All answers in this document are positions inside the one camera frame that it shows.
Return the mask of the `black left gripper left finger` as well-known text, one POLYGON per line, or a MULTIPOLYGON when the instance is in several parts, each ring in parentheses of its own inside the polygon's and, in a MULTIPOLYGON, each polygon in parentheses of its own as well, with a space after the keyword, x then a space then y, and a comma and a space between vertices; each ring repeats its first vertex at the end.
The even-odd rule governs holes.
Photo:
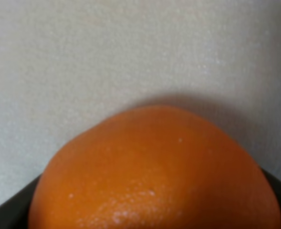
POLYGON ((40 177, 0 205, 0 229, 27 229, 30 203, 40 177))

